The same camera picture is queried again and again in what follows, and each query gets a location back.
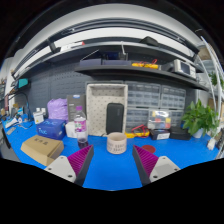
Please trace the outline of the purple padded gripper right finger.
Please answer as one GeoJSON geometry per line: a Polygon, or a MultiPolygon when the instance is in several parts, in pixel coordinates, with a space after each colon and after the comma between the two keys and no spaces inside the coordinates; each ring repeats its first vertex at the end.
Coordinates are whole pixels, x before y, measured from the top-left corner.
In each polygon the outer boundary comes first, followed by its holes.
{"type": "Polygon", "coordinates": [[[167,156],[158,157],[136,145],[133,146],[132,155],[143,186],[180,170],[167,156]]]}

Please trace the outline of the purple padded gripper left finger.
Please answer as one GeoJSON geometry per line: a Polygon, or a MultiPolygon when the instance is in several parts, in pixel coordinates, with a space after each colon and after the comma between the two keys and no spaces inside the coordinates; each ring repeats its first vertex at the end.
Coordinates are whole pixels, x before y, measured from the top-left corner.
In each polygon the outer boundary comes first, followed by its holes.
{"type": "Polygon", "coordinates": [[[49,166],[46,171],[68,180],[76,185],[84,184],[92,157],[94,155],[94,147],[89,145],[78,150],[70,156],[59,156],[49,166]]]}

